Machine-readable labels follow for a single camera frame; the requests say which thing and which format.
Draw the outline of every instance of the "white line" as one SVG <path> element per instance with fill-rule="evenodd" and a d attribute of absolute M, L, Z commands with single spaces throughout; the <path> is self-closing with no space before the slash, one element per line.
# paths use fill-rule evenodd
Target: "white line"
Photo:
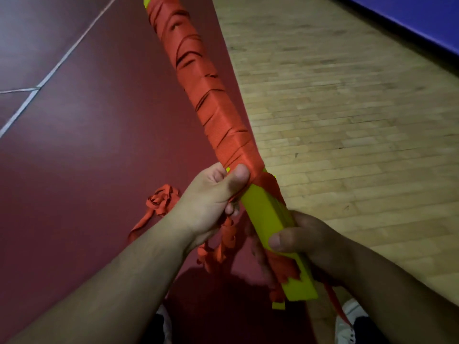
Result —
<path fill-rule="evenodd" d="M 39 88 L 33 87 L 33 88 L 20 88 L 20 89 L 2 90 L 2 91 L 0 91 L 0 94 L 15 93 L 15 92 L 32 92 L 32 91 L 37 90 L 37 89 L 39 89 Z"/>
<path fill-rule="evenodd" d="M 7 132 L 8 128 L 11 127 L 11 124 L 14 123 L 14 121 L 20 116 L 20 114 L 26 109 L 27 105 L 32 101 L 33 98 L 35 98 L 35 95 L 37 95 L 38 90 L 33 90 L 30 92 L 29 96 L 27 99 L 22 103 L 20 108 L 15 112 L 15 114 L 6 122 L 6 124 L 0 129 L 0 138 Z"/>
<path fill-rule="evenodd" d="M 103 16 L 103 14 L 107 11 L 107 9 L 115 2 L 116 0 L 111 0 L 108 5 L 105 6 L 105 8 L 100 11 L 99 15 L 95 18 L 95 20 L 92 21 L 91 24 L 89 24 L 89 27 L 86 29 L 86 31 L 83 33 L 83 35 L 80 36 L 79 39 L 77 39 L 77 42 L 75 42 L 73 44 L 72 47 L 70 47 L 70 49 L 67 51 L 66 54 L 64 54 L 64 56 L 62 57 L 62 59 L 60 59 L 60 61 L 56 64 L 56 66 L 49 72 L 49 74 L 46 75 L 46 77 L 39 83 L 37 84 L 37 87 L 38 88 L 42 88 L 46 82 L 49 81 L 49 79 L 51 78 L 51 76 L 53 76 L 53 74 L 57 71 L 57 69 L 60 68 L 60 66 L 65 62 L 65 60 L 69 57 L 70 54 L 72 54 L 73 50 L 75 48 L 77 48 L 77 45 L 80 44 L 80 42 L 84 39 L 84 37 L 89 33 L 89 30 L 92 29 L 92 27 L 95 25 L 95 23 L 100 19 L 101 16 Z"/>
<path fill-rule="evenodd" d="M 86 31 L 80 36 L 79 39 L 77 39 L 77 42 L 75 42 L 72 47 L 64 54 L 64 56 L 60 59 L 60 61 L 55 65 L 55 67 L 46 75 L 46 77 L 39 83 L 37 84 L 36 88 L 25 88 L 25 90 L 13 90 L 13 91 L 5 91 L 5 92 L 16 92 L 16 91 L 24 91 L 28 92 L 30 91 L 29 96 L 27 99 L 22 103 L 19 109 L 14 113 L 14 115 L 6 122 L 6 124 L 0 129 L 0 138 L 8 131 L 9 127 L 14 123 L 16 119 L 21 115 L 21 113 L 27 108 L 29 103 L 35 98 L 35 95 L 40 91 L 40 89 L 49 81 L 49 79 L 55 74 L 55 72 L 60 68 L 60 66 L 65 62 L 65 60 L 69 57 L 70 54 L 72 54 L 73 50 L 77 48 L 77 46 L 80 44 L 80 42 L 84 39 L 84 37 L 89 33 L 89 31 L 93 28 L 95 23 L 100 19 L 101 16 L 104 15 L 104 13 L 109 9 L 109 7 L 115 2 L 116 0 L 111 0 L 105 8 L 100 11 L 99 15 L 89 24 L 89 27 L 86 29 Z"/>

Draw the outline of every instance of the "fingernail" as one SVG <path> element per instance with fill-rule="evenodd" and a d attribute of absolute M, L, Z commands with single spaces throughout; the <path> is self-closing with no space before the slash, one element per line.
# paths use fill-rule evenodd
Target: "fingernail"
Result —
<path fill-rule="evenodd" d="M 273 250 L 280 250 L 280 236 L 279 234 L 273 234 L 268 239 L 268 245 Z"/>
<path fill-rule="evenodd" d="M 234 176 L 238 178 L 241 181 L 247 181 L 249 177 L 249 172 L 247 167 L 245 167 L 243 164 L 238 164 L 237 167 L 234 169 Z"/>

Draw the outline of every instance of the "wrist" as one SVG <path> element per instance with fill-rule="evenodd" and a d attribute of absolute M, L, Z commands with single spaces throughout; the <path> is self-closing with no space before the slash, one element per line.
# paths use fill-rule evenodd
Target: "wrist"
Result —
<path fill-rule="evenodd" d="M 189 246 L 194 240 L 191 230 L 185 220 L 182 220 L 179 215 L 175 215 L 171 211 L 164 216 L 155 226 L 161 231 L 164 237 L 164 242 L 180 252 L 184 257 L 188 254 Z"/>
<path fill-rule="evenodd" d="M 357 274 L 356 260 L 358 259 L 358 249 L 359 244 L 347 237 L 342 237 L 342 249 L 336 260 L 338 261 L 339 266 L 339 280 L 345 286 L 348 285 Z"/>

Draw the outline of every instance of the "wooden floor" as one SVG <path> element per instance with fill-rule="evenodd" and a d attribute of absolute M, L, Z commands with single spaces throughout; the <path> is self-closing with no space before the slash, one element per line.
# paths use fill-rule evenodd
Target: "wooden floor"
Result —
<path fill-rule="evenodd" d="M 330 0 L 213 1 L 288 206 L 459 304 L 459 79 Z"/>

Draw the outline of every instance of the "yellow foam bar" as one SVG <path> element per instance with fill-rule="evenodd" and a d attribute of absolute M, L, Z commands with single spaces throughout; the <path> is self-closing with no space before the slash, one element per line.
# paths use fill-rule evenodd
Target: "yellow foam bar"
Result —
<path fill-rule="evenodd" d="M 148 7 L 148 4 L 149 4 L 149 3 L 150 3 L 150 0 L 144 0 L 144 6 L 145 6 L 145 8 Z"/>
<path fill-rule="evenodd" d="M 274 310 L 285 310 L 285 302 L 282 302 L 282 303 L 273 302 L 273 309 Z"/>
<path fill-rule="evenodd" d="M 264 248 L 271 250 L 268 246 L 268 239 L 271 235 L 286 227 L 295 226 L 295 221 L 286 206 L 257 185 L 250 185 L 241 201 Z M 289 301 L 307 301 L 318 298 L 307 261 L 299 254 L 283 255 L 296 261 L 300 268 L 301 277 L 301 280 L 289 278 L 287 284 L 282 284 L 287 299 Z"/>

